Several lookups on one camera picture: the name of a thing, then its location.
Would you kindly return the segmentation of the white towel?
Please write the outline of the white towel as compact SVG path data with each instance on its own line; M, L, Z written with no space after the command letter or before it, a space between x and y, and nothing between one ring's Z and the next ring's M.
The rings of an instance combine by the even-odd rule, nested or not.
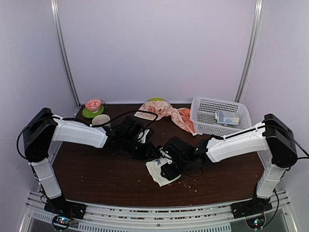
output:
M168 180L165 177L163 177L161 175L161 167L164 164L171 164L171 160L167 159L167 158L159 158L159 159L155 159L153 161L148 161L146 162L146 168L148 170L148 173L150 174L150 176L152 177L152 179L160 186L165 186L165 185L169 185L170 183L178 180L181 175L178 175L176 178L172 179L172 180Z

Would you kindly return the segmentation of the orange patterned towel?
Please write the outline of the orange patterned towel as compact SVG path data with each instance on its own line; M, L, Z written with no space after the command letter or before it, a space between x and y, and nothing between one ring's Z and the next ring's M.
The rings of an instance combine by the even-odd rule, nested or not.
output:
M193 136L197 135L194 124L190 119L190 109L188 108L174 108L166 101L148 101L139 108L139 111L134 116L152 121L155 119L155 115L150 112L158 116L156 121L164 117L170 117L176 126Z

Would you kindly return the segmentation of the white plastic basket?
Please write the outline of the white plastic basket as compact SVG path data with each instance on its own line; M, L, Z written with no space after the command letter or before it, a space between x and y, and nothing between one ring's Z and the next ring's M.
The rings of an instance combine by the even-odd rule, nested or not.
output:
M228 135L252 126L244 104L205 97L193 98L190 119L197 134Z

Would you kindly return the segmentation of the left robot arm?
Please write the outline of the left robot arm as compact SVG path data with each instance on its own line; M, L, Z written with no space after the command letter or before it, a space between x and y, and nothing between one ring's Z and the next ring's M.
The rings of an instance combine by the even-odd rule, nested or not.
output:
M151 161L160 157L149 140L153 130L131 116L133 111L122 113L99 125L81 119L61 117L43 108L20 131L16 149L20 157L31 166L45 192L47 203L58 214L72 214L49 161L51 142L68 142L125 151L136 160Z

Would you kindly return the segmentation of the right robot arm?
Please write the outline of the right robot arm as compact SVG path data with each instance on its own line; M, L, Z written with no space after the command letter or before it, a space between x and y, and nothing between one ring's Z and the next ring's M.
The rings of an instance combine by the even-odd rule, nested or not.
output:
M256 151L271 152L272 158L254 187L250 200L231 204L234 218L262 214L272 208L270 197L287 169L297 162L294 134L273 114L248 129L224 136L212 135L195 146L173 137L160 149L171 163L161 167L160 175L173 180L191 168L202 168L222 160Z

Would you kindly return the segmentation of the green bowl behind towel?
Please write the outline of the green bowl behind towel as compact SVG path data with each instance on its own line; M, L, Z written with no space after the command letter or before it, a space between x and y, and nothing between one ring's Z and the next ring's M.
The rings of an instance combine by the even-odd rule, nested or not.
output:
M148 100L148 102L155 102L155 101L165 101L165 100L162 99L162 98L150 98L150 99Z

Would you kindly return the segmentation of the white ceramic mug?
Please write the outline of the white ceramic mug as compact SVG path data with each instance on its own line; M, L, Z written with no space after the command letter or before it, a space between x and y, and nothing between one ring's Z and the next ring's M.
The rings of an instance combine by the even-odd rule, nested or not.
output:
M93 126L101 126L102 124L106 127L111 127L110 117L106 114L95 116L92 119L92 125Z

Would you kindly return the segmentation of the red patterned bowl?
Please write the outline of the red patterned bowl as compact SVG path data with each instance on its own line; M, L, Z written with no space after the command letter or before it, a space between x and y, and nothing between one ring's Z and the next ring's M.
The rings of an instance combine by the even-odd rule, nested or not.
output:
M102 106L101 99L90 99L86 104L85 108L90 112L97 112Z

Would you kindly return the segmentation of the green saucer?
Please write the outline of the green saucer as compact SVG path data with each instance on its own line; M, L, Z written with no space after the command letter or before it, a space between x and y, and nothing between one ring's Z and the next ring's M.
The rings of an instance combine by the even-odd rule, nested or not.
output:
M101 115L103 113L103 111L104 111L104 106L103 105L96 112L91 112L88 109L84 108L83 111L82 111L82 115L85 118L94 118L94 117L96 117L98 115Z

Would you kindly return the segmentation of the rolled grey blue towel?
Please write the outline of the rolled grey blue towel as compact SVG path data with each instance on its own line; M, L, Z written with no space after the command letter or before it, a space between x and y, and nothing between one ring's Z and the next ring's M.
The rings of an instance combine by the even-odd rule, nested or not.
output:
M240 121L240 115L238 113L228 111L217 110L214 113L214 117L218 124L238 125Z

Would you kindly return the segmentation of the left aluminium frame post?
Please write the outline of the left aluminium frame post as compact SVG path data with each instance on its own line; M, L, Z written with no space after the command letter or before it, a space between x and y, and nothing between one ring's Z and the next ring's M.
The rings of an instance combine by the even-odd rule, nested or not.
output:
M72 77L71 69L70 69L70 64L69 64L69 59L65 47L65 41L63 37L63 32L62 32L62 26L61 26L61 20L60 20L60 13L59 13L59 6L58 6L58 1L57 0L51 0L51 10L52 10L52 15L53 15L53 20L56 28L56 34L57 34L57 40L58 40L58 45L60 49L60 54L61 54L61 60L62 64L64 67L65 71L65 76L69 85L70 92L73 96L74 103L76 107L80 107L81 103L77 94L77 90L74 84L74 80Z

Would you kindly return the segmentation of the aluminium frame post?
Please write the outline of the aluminium frame post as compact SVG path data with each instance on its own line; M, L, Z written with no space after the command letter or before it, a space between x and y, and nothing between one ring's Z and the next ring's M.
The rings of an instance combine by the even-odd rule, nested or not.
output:
M51 10L52 10L52 15L53 15L53 20L56 28L56 34L57 34L57 40L58 40L58 45L60 49L60 54L61 54L61 60L62 64L64 67L65 71L65 76L69 85L70 92L73 96L74 103L76 107L80 107L81 103L77 94L77 90L74 84L74 80L72 77L71 69L70 69L70 64L69 64L69 59L65 47L65 41L63 37L63 32L62 32L62 26L61 26L61 20L60 20L60 13L59 13L59 6L58 6L58 1L57 0L51 0Z
M245 96L245 92L248 86L248 82L250 79L251 71L252 71L252 65L253 65L253 57L254 53L257 48L258 39L259 39L259 33L260 33L260 27L261 27L261 21L262 21L262 12L263 12L263 0L256 0L255 1L255 7L254 7L254 13L253 13L253 21L252 21L252 28L249 38L249 44L247 49L247 54L239 82L239 87L236 93L235 101L236 102L242 102Z

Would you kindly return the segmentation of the right aluminium frame post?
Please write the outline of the right aluminium frame post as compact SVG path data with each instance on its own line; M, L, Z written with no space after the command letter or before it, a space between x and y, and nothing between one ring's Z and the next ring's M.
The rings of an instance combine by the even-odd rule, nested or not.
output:
M239 82L239 87L236 93L235 101L236 102L242 102L245 96L245 92L248 86L248 82L250 79L251 71L252 71L252 65L253 65L253 57L254 53L257 48L258 39L259 39L259 33L260 33L260 27L261 27L261 21L262 21L262 12L263 12L263 0L256 0L255 1L255 7L254 7L254 13L253 13L253 21L252 21L252 28L249 38L249 44L247 49L247 54Z

